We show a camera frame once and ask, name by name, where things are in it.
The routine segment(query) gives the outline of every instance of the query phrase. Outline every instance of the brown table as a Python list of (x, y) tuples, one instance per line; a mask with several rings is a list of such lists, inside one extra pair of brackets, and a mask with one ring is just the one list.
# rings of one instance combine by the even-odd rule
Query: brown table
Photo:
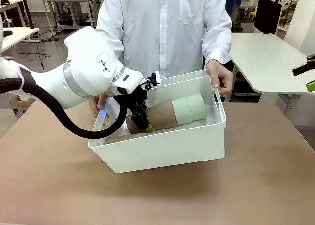
[[(274, 106), (225, 109), (224, 159), (114, 174), (36, 102), (0, 141), (0, 222), (315, 224), (315, 153), (307, 142)], [(87, 103), (68, 113), (92, 128)]]

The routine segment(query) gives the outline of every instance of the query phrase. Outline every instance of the person's left hand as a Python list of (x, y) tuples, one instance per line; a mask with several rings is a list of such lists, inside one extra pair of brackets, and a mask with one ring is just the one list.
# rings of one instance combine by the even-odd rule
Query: person's left hand
[(233, 74), (219, 61), (211, 59), (206, 65), (206, 71), (211, 77), (212, 87), (218, 88), (221, 97), (232, 91)]

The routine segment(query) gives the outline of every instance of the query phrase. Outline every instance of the white dress shirt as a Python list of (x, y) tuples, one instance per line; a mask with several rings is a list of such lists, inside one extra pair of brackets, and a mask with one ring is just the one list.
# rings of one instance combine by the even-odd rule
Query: white dress shirt
[(96, 30), (126, 67), (161, 77), (230, 60), (231, 19), (226, 0), (104, 0)]

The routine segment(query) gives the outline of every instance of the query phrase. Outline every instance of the black monitor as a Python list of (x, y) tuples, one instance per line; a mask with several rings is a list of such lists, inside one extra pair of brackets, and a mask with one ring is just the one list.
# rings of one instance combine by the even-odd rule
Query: black monitor
[(259, 0), (254, 27), (264, 34), (275, 34), (277, 31), (281, 4), (271, 0)]

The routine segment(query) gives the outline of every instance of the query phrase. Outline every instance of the shirt sleeve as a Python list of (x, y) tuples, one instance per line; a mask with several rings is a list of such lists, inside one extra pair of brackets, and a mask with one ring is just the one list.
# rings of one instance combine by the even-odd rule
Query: shirt sleeve
[(224, 64), (230, 58), (232, 43), (232, 21), (225, 10), (226, 0), (206, 0), (204, 23), (207, 28), (202, 39), (202, 52), (205, 65), (215, 59)]
[(99, 11), (96, 31), (112, 47), (118, 58), (124, 51), (123, 14), (120, 0), (104, 0)]

